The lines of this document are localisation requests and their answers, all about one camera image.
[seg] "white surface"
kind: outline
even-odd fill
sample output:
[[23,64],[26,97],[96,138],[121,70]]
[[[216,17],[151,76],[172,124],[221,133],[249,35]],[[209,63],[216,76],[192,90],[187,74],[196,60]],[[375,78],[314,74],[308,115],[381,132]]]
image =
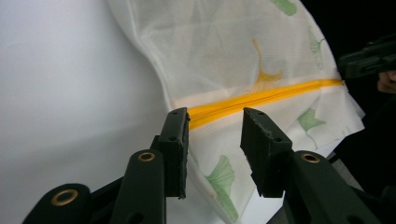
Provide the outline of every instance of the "white surface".
[[[0,223],[21,223],[64,183],[123,175],[166,116],[160,82],[105,0],[0,1]],[[168,223],[222,223],[188,181]],[[254,194],[244,223],[281,205]]]

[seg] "zipper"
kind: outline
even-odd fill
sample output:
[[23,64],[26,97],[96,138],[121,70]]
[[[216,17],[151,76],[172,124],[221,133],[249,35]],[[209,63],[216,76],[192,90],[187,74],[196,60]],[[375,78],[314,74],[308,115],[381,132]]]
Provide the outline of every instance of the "zipper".
[[190,130],[196,129],[214,120],[240,112],[244,107],[265,105],[310,91],[318,91],[324,87],[342,86],[340,79],[319,79],[268,91],[236,96],[208,105],[199,105],[188,110],[191,121]]

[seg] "white zippered pouch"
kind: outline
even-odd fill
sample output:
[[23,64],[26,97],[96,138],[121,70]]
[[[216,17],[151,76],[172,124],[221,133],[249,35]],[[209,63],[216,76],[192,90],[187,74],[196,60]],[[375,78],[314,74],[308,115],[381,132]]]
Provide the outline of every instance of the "white zippered pouch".
[[189,109],[188,177],[227,223],[239,222],[255,189],[239,148],[243,107],[268,114],[294,150],[315,151],[363,128],[299,1],[108,2],[155,68],[168,109]]

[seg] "yellow zipper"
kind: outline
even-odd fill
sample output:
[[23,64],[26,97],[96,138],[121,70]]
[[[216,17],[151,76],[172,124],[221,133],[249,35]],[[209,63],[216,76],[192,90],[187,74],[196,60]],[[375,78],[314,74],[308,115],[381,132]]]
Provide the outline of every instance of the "yellow zipper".
[[201,127],[216,119],[241,111],[244,107],[265,105],[275,101],[283,100],[292,96],[317,91],[323,87],[343,85],[339,79],[321,79],[308,81],[292,86],[276,88],[269,91],[259,91],[246,95],[237,96],[224,101],[208,105],[200,105],[189,109],[191,118],[190,130]]

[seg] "green leaf print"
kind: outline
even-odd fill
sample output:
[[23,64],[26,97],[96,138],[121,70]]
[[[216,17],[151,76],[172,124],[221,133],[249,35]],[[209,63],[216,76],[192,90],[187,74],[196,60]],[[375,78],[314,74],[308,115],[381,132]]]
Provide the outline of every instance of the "green leaf print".
[[235,174],[230,160],[226,156],[220,156],[219,163],[206,179],[216,192],[216,198],[220,206],[224,209],[231,221],[236,222],[239,216],[230,198],[231,184],[235,180]]
[[300,125],[303,127],[306,135],[314,142],[315,144],[315,149],[318,149],[318,144],[315,141],[315,139],[309,135],[308,131],[312,128],[315,128],[319,125],[325,124],[326,122],[320,119],[315,119],[315,110],[312,108],[309,108],[306,110],[299,118],[298,122]]
[[292,16],[297,12],[297,6],[289,0],[270,0],[276,7],[286,15]]
[[324,40],[324,38],[318,41],[314,35],[314,32],[312,31],[312,27],[309,27],[308,33],[309,33],[309,48],[311,49],[311,52],[315,57],[315,61],[317,63],[318,68],[321,70],[323,68],[323,60],[321,57],[321,42]]

